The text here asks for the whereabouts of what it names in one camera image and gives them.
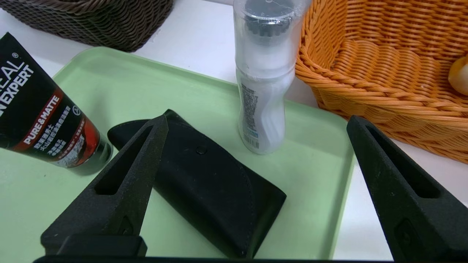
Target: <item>woven basket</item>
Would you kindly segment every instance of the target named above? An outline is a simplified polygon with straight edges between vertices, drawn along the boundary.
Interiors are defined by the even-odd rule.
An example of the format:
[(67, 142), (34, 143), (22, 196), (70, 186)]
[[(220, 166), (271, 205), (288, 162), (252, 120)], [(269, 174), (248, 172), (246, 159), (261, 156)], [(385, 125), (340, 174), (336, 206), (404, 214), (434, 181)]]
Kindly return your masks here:
[(319, 107), (468, 163), (468, 96), (447, 81), (468, 51), (468, 0), (313, 0), (297, 76)]
[(32, 28), (93, 46), (135, 51), (162, 25), (172, 0), (0, 0)]

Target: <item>green tray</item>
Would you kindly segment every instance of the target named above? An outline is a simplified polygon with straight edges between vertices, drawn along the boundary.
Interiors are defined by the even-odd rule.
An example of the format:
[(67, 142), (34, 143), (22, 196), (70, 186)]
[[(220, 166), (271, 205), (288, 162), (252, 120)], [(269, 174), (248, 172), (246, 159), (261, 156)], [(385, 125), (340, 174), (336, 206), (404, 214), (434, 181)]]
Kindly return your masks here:
[[(346, 121), (286, 102), (286, 138), (269, 155), (251, 153), (237, 130), (237, 86), (108, 48), (76, 56), (55, 81), (103, 133), (167, 109), (287, 194), (256, 258), (330, 259), (354, 153)], [(0, 262), (30, 263), (39, 237), (94, 176), (78, 176), (0, 150)], [(147, 256), (224, 257), (153, 190), (140, 234)]]

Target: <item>brown wicker basket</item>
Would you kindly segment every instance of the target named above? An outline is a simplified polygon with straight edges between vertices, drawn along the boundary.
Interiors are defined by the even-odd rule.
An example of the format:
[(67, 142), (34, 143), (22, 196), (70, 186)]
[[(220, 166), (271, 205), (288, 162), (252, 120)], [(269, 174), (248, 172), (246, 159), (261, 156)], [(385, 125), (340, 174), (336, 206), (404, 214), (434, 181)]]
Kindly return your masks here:
[(0, 0), (21, 22), (93, 46), (135, 51), (162, 25), (173, 0)]

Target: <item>yellow object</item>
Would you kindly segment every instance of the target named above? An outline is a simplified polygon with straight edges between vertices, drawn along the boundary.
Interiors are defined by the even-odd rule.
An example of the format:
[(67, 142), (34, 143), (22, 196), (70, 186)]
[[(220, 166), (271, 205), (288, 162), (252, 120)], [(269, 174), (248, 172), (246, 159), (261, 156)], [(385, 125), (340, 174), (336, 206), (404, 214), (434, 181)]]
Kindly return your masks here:
[(448, 73), (448, 82), (456, 91), (468, 95), (468, 55), (453, 63)]

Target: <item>red stripe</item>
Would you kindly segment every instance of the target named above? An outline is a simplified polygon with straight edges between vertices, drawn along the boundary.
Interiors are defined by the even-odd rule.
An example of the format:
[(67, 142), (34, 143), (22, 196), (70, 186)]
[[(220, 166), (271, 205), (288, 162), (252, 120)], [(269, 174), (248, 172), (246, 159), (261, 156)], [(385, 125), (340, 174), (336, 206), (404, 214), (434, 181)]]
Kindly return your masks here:
[[(52, 108), (50, 114), (47, 116), (47, 118), (44, 120), (44, 124), (42, 124), (42, 127), (41, 129), (39, 130), (39, 132), (37, 133), (36, 137), (34, 139), (32, 139), (29, 144), (25, 143), (24, 141), (28, 138), (29, 134), (32, 132), (32, 130), (34, 129), (34, 125), (35, 124), (39, 124), (37, 121), (41, 118), (41, 115), (42, 113), (45, 111), (45, 109), (47, 108), (47, 105), (49, 105), (52, 101), (52, 98), (55, 97), (58, 97), (58, 102), (57, 104), (55, 104), (55, 106)], [(49, 99), (49, 101), (44, 105), (44, 107), (42, 108), (42, 111), (39, 112), (39, 115), (37, 116), (35, 122), (33, 123), (31, 129), (29, 130), (29, 132), (26, 134), (26, 136), (24, 136), (24, 138), (20, 141), (20, 143), (18, 143), (17, 145), (15, 145), (13, 147), (13, 150), (16, 151), (16, 152), (22, 152), (22, 151), (25, 151), (29, 148), (31, 148), (32, 146), (34, 146), (34, 144), (36, 143), (37, 140), (39, 140), (39, 138), (42, 136), (42, 132), (44, 131), (44, 129), (46, 128), (47, 126), (47, 123), (49, 122), (50, 118), (52, 117), (52, 114), (55, 112), (55, 109), (60, 105), (60, 103), (62, 102), (62, 98), (63, 98), (63, 91), (61, 89), (56, 89), (54, 94), (52, 94), (51, 98)]]

